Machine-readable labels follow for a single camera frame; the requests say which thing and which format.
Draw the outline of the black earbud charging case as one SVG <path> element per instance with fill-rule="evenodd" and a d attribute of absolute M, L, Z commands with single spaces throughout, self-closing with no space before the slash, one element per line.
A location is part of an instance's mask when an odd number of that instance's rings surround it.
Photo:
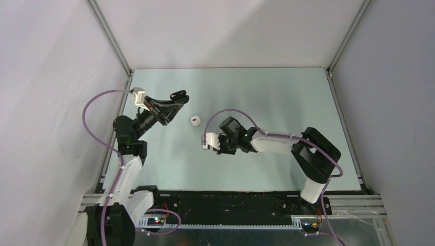
<path fill-rule="evenodd" d="M 177 92 L 174 92 L 170 95 L 170 99 L 176 103 L 182 103 L 185 104 L 189 102 L 189 95 L 187 95 L 186 90 L 180 90 Z"/>

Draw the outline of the white earbud charging case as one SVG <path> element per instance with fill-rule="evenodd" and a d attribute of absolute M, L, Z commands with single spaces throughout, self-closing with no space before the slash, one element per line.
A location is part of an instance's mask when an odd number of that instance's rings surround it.
<path fill-rule="evenodd" d="M 194 115 L 190 117 L 190 123 L 195 127 L 199 126 L 201 124 L 201 119 L 198 115 Z"/>

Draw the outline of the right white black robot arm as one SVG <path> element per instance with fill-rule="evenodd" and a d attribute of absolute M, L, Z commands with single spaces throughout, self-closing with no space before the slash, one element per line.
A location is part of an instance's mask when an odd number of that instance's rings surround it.
<path fill-rule="evenodd" d="M 270 133 L 253 126 L 244 128 L 238 120 L 229 116 L 220 125 L 220 134 L 207 132 L 202 136 L 205 150 L 212 149 L 216 154 L 234 155 L 237 150 L 244 153 L 272 152 L 293 155 L 306 176 L 300 191 L 298 206 L 304 214 L 312 214 L 319 207 L 321 194 L 338 169 L 342 154 L 324 135 L 313 127 L 306 128 L 300 135 Z"/>

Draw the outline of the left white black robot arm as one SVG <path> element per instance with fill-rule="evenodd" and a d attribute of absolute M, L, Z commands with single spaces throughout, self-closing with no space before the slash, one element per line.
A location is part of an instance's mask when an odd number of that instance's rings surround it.
<path fill-rule="evenodd" d="M 113 121 L 117 148 L 106 146 L 118 156 L 118 171 L 97 204 L 85 208 L 88 245 L 133 245 L 141 218 L 162 207 L 162 199 L 153 192 L 133 187 L 147 157 L 148 144 L 141 137 L 157 122 L 168 125 L 189 96 L 184 90 L 172 93 L 169 100 L 154 99 L 143 90 L 130 94 L 138 113 L 134 119 L 121 115 Z"/>

